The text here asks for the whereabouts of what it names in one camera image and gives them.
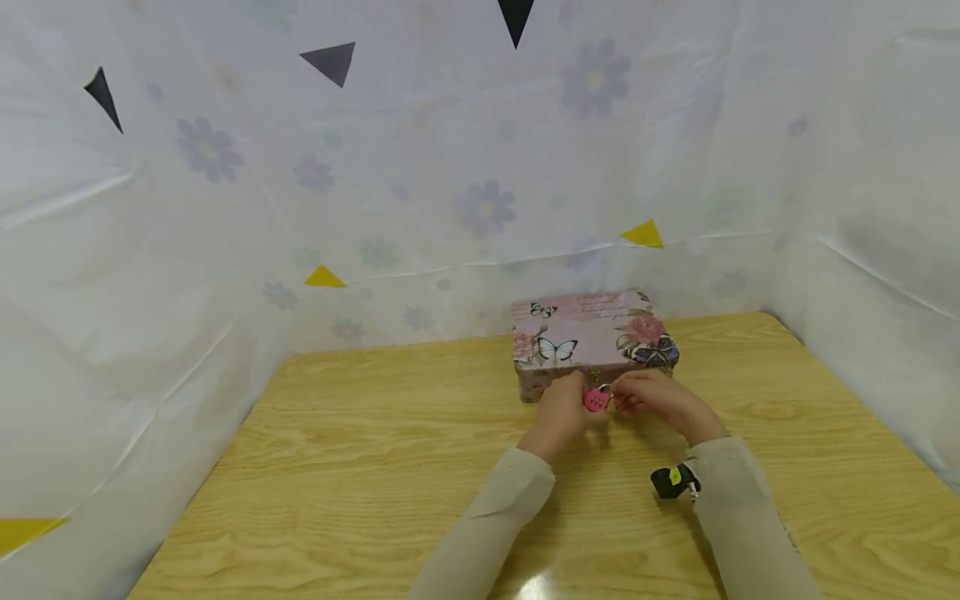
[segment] decorative box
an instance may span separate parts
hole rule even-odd
[[[636,369],[673,372],[680,352],[637,290],[514,302],[520,399],[536,402],[557,377],[583,371],[590,386]]]

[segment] yellow tag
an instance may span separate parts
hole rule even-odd
[[[0,556],[27,545],[66,521],[65,518],[0,518]]]
[[[657,224],[651,219],[642,223],[629,231],[624,231],[620,237],[633,242],[639,246],[649,246],[650,248],[663,248],[663,240],[660,239],[660,232],[657,230]]]
[[[340,278],[332,274],[324,265],[317,267],[313,275],[308,277],[304,283],[317,287],[347,287]]]

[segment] wood grain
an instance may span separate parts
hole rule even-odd
[[[777,321],[668,327],[827,598],[960,598],[960,502]],[[510,357],[490,338],[290,358],[131,599],[403,597],[533,417]],[[584,439],[492,598],[722,597],[689,506],[648,483],[683,456],[655,421]]]

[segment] butterfly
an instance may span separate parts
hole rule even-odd
[[[573,349],[576,348],[579,343],[578,340],[570,340],[555,346],[553,342],[546,338],[537,338],[537,353],[540,355],[540,358],[544,360],[552,360],[554,362],[570,360],[570,357],[573,356]]]
[[[670,336],[661,335],[652,346],[641,344],[636,348],[627,348],[623,352],[626,358],[644,367],[672,367],[680,360],[680,351]]]
[[[556,306],[541,306],[539,302],[530,302],[530,314],[534,317],[542,315],[545,319],[549,319],[556,310]]]

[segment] white curtain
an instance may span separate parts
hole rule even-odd
[[[772,312],[960,490],[958,107],[949,0],[0,3],[4,596],[123,597],[290,353],[563,292]]]

